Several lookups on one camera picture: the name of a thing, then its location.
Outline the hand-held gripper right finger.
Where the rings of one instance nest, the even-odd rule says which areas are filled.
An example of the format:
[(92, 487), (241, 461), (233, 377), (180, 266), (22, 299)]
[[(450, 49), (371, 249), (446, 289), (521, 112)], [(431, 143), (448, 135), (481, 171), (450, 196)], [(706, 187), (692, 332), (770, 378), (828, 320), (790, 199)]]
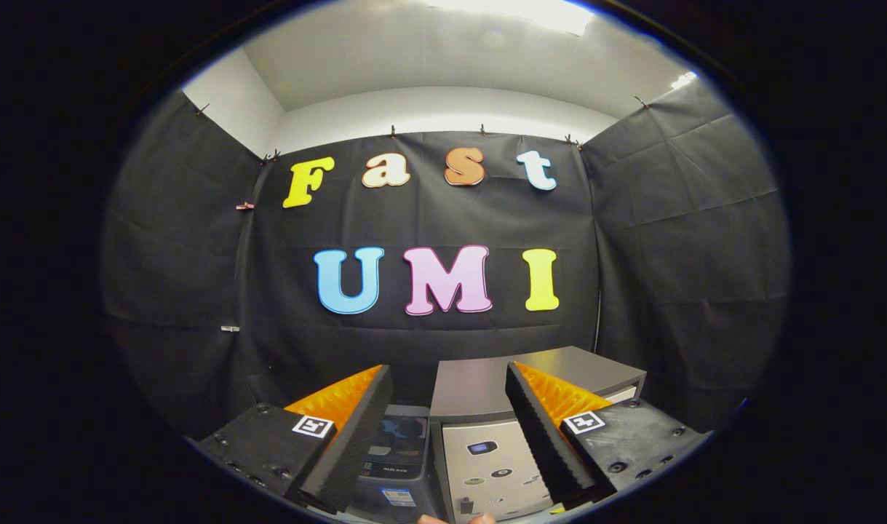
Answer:
[(640, 398), (612, 402), (522, 362), (504, 391), (551, 501), (571, 510), (636, 490), (709, 439)]

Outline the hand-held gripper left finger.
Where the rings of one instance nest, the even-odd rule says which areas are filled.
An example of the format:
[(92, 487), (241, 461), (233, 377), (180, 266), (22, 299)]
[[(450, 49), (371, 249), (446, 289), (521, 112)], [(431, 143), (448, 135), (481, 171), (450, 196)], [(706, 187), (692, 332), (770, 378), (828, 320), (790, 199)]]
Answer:
[(352, 499), (391, 396), (390, 367), (376, 365), (287, 407), (259, 402), (196, 449), (273, 497), (335, 515)]

